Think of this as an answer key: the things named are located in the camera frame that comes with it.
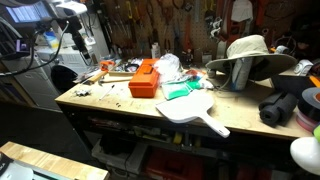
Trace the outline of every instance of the white container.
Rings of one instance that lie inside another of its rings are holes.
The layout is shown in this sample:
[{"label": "white container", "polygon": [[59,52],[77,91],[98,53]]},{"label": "white container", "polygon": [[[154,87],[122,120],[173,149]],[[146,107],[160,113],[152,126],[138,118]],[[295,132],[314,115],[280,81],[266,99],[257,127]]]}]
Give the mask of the white container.
[{"label": "white container", "polygon": [[105,154],[100,146],[100,140],[92,149],[91,155],[100,162],[109,166],[126,170],[128,172],[139,174],[141,170],[142,160],[147,151],[148,145],[137,143],[131,154],[120,153],[118,155]]},{"label": "white container", "polygon": [[153,59],[161,57],[160,47],[159,47],[158,43],[152,44],[151,56]]}]

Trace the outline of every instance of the screwdriver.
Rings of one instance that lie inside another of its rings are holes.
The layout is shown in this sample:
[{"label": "screwdriver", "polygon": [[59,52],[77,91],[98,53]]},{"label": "screwdriver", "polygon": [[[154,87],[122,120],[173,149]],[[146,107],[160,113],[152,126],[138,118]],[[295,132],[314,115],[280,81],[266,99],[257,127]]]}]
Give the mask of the screwdriver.
[{"label": "screwdriver", "polygon": [[103,99],[107,94],[109,94],[109,92],[110,92],[113,88],[114,88],[114,85],[112,85],[111,88],[99,98],[99,101],[100,101],[101,99]]}]

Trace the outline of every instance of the plastic container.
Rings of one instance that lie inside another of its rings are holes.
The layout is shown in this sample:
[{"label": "plastic container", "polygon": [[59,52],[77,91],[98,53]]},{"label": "plastic container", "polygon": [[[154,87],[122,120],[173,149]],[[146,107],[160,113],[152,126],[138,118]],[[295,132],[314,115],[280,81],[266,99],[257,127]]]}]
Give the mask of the plastic container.
[{"label": "plastic container", "polygon": [[144,59],[129,82],[132,97],[153,98],[158,89],[159,73],[153,68],[158,59]]},{"label": "plastic container", "polygon": [[59,41],[58,41],[56,35],[54,34],[54,31],[53,30],[46,31],[43,35],[44,35],[49,47],[53,50],[57,50],[59,47]]},{"label": "plastic container", "polygon": [[99,140],[93,147],[91,155],[106,165],[126,170],[134,174],[139,174],[147,148],[148,145],[137,143],[131,154],[120,153],[117,155],[110,155],[104,153]]},{"label": "plastic container", "polygon": [[203,161],[195,156],[154,149],[147,163],[146,172],[152,179],[202,179]]}]

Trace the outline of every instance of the green object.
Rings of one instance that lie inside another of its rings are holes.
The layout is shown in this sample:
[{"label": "green object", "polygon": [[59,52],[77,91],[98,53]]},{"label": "green object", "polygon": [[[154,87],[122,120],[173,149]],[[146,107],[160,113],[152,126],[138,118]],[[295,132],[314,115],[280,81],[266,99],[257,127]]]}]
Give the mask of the green object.
[{"label": "green object", "polygon": [[313,135],[320,142],[320,124],[313,130]]},{"label": "green object", "polygon": [[181,96],[187,96],[192,90],[200,88],[200,83],[196,81],[162,84],[162,92],[165,98],[168,100]]}]

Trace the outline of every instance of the lamp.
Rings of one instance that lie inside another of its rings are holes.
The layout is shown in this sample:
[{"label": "lamp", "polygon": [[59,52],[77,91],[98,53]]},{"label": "lamp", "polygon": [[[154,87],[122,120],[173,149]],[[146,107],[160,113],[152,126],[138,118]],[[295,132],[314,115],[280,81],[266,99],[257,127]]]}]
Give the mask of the lamp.
[{"label": "lamp", "polygon": [[320,124],[313,130],[313,135],[294,140],[290,146],[290,153],[301,168],[320,175]]}]

